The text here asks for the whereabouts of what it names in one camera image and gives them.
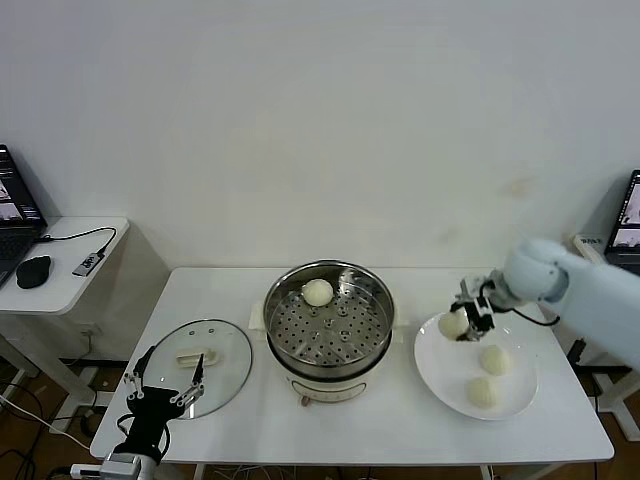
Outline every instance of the white wall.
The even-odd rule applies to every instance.
[[[128,216],[169,267],[500,264],[517,231],[580,229],[638,166],[639,16],[13,0],[0,138],[52,208]]]

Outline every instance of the steamed bun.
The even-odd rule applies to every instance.
[[[455,312],[445,313],[438,321],[438,328],[449,340],[455,340],[469,328],[467,312],[464,308],[459,308]]]
[[[488,377],[478,377],[467,383],[467,398],[479,408],[492,408],[500,402],[498,387]]]
[[[492,375],[504,375],[505,373],[509,373],[513,366],[509,352],[503,350],[497,345],[491,345],[484,349],[480,354],[480,364],[482,365],[482,368]]]
[[[333,287],[326,280],[317,278],[302,287],[302,297],[312,307],[322,307],[333,300]]]

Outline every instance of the black mouse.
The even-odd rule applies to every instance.
[[[16,270],[18,286],[25,289],[39,287],[49,278],[49,267],[51,267],[51,257],[48,255],[22,262]]]

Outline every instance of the white table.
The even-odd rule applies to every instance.
[[[47,222],[49,227],[45,233],[52,237],[68,236],[105,226],[115,227],[117,230],[116,236],[105,251],[105,258],[87,277],[78,277],[71,272],[87,255],[96,252],[107,242],[111,231],[96,232],[73,240],[34,245],[25,260],[42,255],[51,257],[52,265],[46,283],[29,290],[21,289],[16,283],[14,272],[0,287],[0,335],[69,392],[70,397],[58,413],[58,416],[66,417],[73,415],[77,406],[90,405],[93,402],[95,393],[87,383],[95,375],[96,369],[85,369],[80,377],[76,376],[58,360],[56,352],[47,347],[46,339],[40,338],[38,332],[29,327],[28,322],[24,321],[24,316],[62,315],[71,310],[123,238],[129,228],[129,222],[126,218],[120,217],[58,217],[47,219]],[[106,406],[109,399],[110,396],[100,395],[97,404]],[[60,421],[56,426],[64,429],[68,423],[69,420]]]
[[[540,390],[520,416],[500,422],[465,417],[422,382],[413,360],[419,325],[448,308],[464,275],[486,273],[479,269],[376,270],[392,291],[397,320],[407,325],[405,341],[391,345],[362,396],[302,407],[259,332],[247,329],[252,305],[283,271],[181,268],[171,274],[132,362],[183,323],[221,318],[249,334],[254,363],[247,383],[229,404],[196,420],[170,422],[165,461],[429,466],[562,464],[613,456],[607,434],[549,329],[518,317],[500,318],[537,355]],[[535,306],[525,311],[540,315]],[[91,444],[98,458],[123,440],[115,422],[128,412],[125,397],[120,383]],[[548,471],[548,465],[526,467],[516,469],[512,478],[540,478]]]

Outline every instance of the robotic arm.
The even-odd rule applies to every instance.
[[[465,308],[469,329],[458,340],[478,341],[493,314],[538,302],[629,367],[640,370],[640,276],[595,265],[546,240],[528,240],[489,277],[464,279],[451,311]]]
[[[131,374],[125,373],[124,383],[130,388],[127,406],[130,414],[118,421],[133,418],[126,439],[117,445],[102,465],[73,465],[71,478],[101,480],[152,480],[169,447],[167,422],[180,417],[203,394],[204,355],[200,355],[191,385],[180,393],[176,390],[142,385],[144,370],[155,347],[151,347],[137,362]],[[165,451],[159,444],[165,434]]]

